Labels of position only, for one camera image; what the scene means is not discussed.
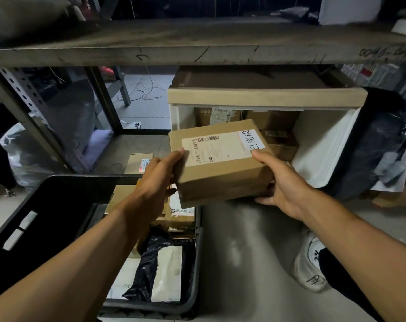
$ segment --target forearm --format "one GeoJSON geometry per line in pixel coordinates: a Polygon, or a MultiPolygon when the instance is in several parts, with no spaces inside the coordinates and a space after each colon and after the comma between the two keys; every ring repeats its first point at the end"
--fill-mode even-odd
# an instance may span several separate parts
{"type": "Polygon", "coordinates": [[[386,321],[406,321],[406,245],[320,191],[303,221],[345,267],[386,321]]]}
{"type": "Polygon", "coordinates": [[[134,195],[74,243],[0,296],[0,321],[94,321],[141,230],[134,195]]]}

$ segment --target black plastic bag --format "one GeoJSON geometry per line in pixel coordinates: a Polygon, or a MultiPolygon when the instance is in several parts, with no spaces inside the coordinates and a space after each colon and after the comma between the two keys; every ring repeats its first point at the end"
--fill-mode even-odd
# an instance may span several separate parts
{"type": "Polygon", "coordinates": [[[406,101],[394,91],[365,88],[368,96],[353,126],[325,193],[338,200],[356,198],[378,181],[374,169],[383,154],[404,154],[406,101]]]}
{"type": "Polygon", "coordinates": [[[133,285],[123,297],[131,301],[151,302],[152,287],[158,267],[158,251],[167,246],[182,246],[181,300],[175,303],[183,304],[189,299],[196,256],[195,242],[192,239],[175,240],[156,227],[151,228],[147,248],[140,259],[133,285]]]}

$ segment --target black pants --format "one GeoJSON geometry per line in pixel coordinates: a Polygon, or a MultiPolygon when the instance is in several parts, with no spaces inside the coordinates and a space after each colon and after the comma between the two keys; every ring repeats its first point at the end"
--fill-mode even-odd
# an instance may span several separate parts
{"type": "Polygon", "coordinates": [[[319,252],[319,267],[331,287],[357,303],[376,321],[384,322],[346,269],[327,248],[319,252]]]}

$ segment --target white bin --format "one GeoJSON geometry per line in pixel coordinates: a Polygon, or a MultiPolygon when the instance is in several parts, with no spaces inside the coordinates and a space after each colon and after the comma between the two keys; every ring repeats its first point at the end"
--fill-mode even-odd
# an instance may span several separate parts
{"type": "Polygon", "coordinates": [[[367,92],[333,68],[318,75],[308,66],[183,66],[168,89],[172,130],[196,126],[195,107],[266,112],[300,111],[292,161],[315,188],[325,186],[367,92]]]}

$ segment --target white sneaker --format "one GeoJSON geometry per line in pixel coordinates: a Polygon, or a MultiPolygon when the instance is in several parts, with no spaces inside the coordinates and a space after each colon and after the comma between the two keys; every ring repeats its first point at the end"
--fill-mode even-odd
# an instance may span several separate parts
{"type": "Polygon", "coordinates": [[[307,231],[304,243],[292,267],[292,275],[298,284],[315,293],[331,287],[319,268],[319,252],[322,249],[325,249],[324,244],[312,231],[307,231]]]}

